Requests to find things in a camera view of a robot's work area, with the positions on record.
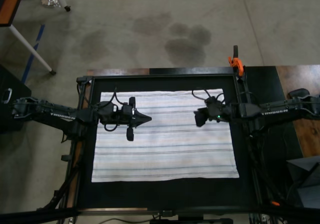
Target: cable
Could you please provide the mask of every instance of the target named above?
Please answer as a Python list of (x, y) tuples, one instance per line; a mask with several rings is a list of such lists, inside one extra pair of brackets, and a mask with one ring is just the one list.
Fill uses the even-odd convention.
[(90, 101), (87, 99), (86, 95), (84, 95), (84, 94), (80, 91), (79, 87), (80, 87), (79, 84), (77, 84), (77, 85), (76, 85), (76, 91), (78, 92), (79, 98), (83, 97), (84, 100), (86, 101), (86, 103), (88, 103), (88, 105), (89, 105), (90, 107), (93, 107), (93, 106), (91, 105)]
[(115, 127), (113, 128), (113, 129), (108, 129), (108, 128), (106, 128), (106, 125), (107, 124), (105, 124), (104, 125), (104, 129), (107, 131), (107, 132), (113, 132), (115, 129), (117, 129), (117, 127), (118, 127), (118, 124), (115, 124)]
[(243, 91), (243, 92), (240, 92), (239, 94), (237, 94), (236, 97), (239, 98), (243, 94), (252, 95), (254, 97), (255, 101), (257, 102), (257, 106), (261, 108), (259, 99), (253, 92), (251, 92), (251, 91)]
[(154, 219), (142, 220), (142, 221), (129, 221), (129, 220), (122, 220), (122, 219), (118, 219), (118, 218), (111, 218), (111, 219), (108, 219), (108, 220), (104, 220), (104, 221), (102, 221), (102, 222), (99, 222), (98, 224), (103, 224), (103, 223), (110, 222), (110, 221), (113, 221), (113, 220), (115, 220), (115, 221), (120, 221), (120, 222), (124, 222), (124, 223), (129, 223), (129, 224), (140, 224), (140, 223), (150, 222), (150, 221), (152, 221), (152, 220), (154, 220)]
[(121, 105), (124, 105), (123, 102), (119, 101), (119, 99), (118, 99), (118, 97), (117, 97), (116, 90), (114, 90), (114, 97), (115, 97), (115, 99), (116, 99), (116, 101), (117, 101), (118, 103), (120, 103)]
[[(206, 89), (203, 89), (203, 90), (205, 91), (205, 93), (207, 93), (207, 95), (208, 95), (209, 98), (210, 98), (211, 95), (209, 94), (209, 92), (208, 92)], [(194, 96), (194, 97), (197, 98), (197, 99), (200, 99), (200, 100), (203, 100), (203, 101), (206, 100), (206, 99), (204, 99), (204, 98), (201, 98), (201, 97), (199, 97), (199, 96), (196, 96), (196, 95), (194, 94), (194, 90), (191, 91), (191, 95)]]
[(279, 220), (282, 224), (285, 224), (285, 221), (283, 221), (280, 217), (277, 217), (276, 219)]

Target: striped towel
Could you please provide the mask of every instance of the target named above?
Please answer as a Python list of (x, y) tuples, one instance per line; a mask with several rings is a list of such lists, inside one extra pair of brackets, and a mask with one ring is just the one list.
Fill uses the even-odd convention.
[[(223, 92), (208, 91), (211, 96)], [(204, 91), (194, 93), (208, 97)], [(103, 92), (100, 100), (108, 101), (112, 95)], [(197, 127), (194, 111), (205, 103), (191, 91), (119, 92), (117, 97), (121, 102), (135, 97), (137, 110), (152, 121), (134, 129), (134, 141), (127, 141), (127, 126), (106, 132), (98, 125), (93, 183), (239, 177), (229, 124), (207, 121)]]

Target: concrete floor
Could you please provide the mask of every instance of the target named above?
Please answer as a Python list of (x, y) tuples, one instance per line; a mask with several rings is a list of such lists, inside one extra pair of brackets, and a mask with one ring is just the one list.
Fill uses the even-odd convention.
[[(13, 25), (56, 70), (35, 59), (26, 84), (32, 95), (75, 107), (76, 78), (87, 70), (228, 66), (233, 45), (246, 66), (319, 62), (320, 0), (66, 0), (70, 13), (22, 0)], [(21, 79), (30, 53), (0, 29), (0, 63)], [(0, 136), (0, 212), (44, 206), (65, 178), (59, 130), (30, 122)], [(81, 217), (98, 223), (105, 217)], [(247, 215), (234, 216), (248, 223)]]

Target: blue tape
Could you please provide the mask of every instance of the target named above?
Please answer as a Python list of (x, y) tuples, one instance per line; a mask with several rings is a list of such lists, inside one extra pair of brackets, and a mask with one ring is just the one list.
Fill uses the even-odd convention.
[(38, 33), (38, 36), (36, 37), (36, 41), (39, 42), (41, 37), (42, 37), (42, 34), (44, 33), (44, 30), (45, 30), (45, 25), (41, 25), (40, 27), (40, 30), (39, 30), (39, 33)]
[[(39, 41), (41, 40), (41, 37), (42, 37), (42, 34), (44, 33), (44, 30), (45, 30), (45, 26), (46, 25), (41, 25), (40, 27), (40, 30), (38, 32), (38, 36), (36, 37), (36, 42), (37, 44), (33, 47), (35, 50), (38, 49), (38, 46), (39, 46)], [(21, 82), (24, 84), (26, 83), (26, 80), (27, 80), (27, 77), (28, 77), (28, 74), (29, 74), (29, 71), (30, 71), (30, 68), (31, 68), (31, 65), (32, 65), (32, 62), (34, 61), (34, 58), (35, 56), (31, 53), (30, 56), (29, 56), (29, 59), (26, 63), (26, 67), (24, 69), (24, 73), (23, 73), (23, 76), (22, 76), (22, 79), (21, 79)]]
[[(37, 50), (37, 49), (38, 49), (38, 46), (39, 46), (39, 43), (37, 43), (33, 48), (34, 48), (35, 50)], [(27, 76), (28, 76), (28, 74), (29, 74), (29, 71), (30, 71), (32, 62), (34, 61), (34, 58), (35, 58), (35, 56), (34, 56), (33, 54), (31, 54), (31, 55), (29, 56), (29, 59), (28, 59), (27, 63), (26, 63), (26, 67), (25, 67), (25, 69), (24, 69), (24, 73), (23, 73), (23, 76), (22, 76), (22, 79), (21, 79), (21, 82), (22, 82), (23, 84), (26, 83)]]

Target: clamp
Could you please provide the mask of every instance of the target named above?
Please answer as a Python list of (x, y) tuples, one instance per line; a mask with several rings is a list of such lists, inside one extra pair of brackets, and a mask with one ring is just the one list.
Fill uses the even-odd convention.
[(242, 65), (242, 61), (238, 58), (238, 46), (233, 46), (233, 59), (231, 57), (228, 57), (230, 66), (233, 68), (237, 68), (238, 77), (242, 78), (244, 75), (244, 66)]

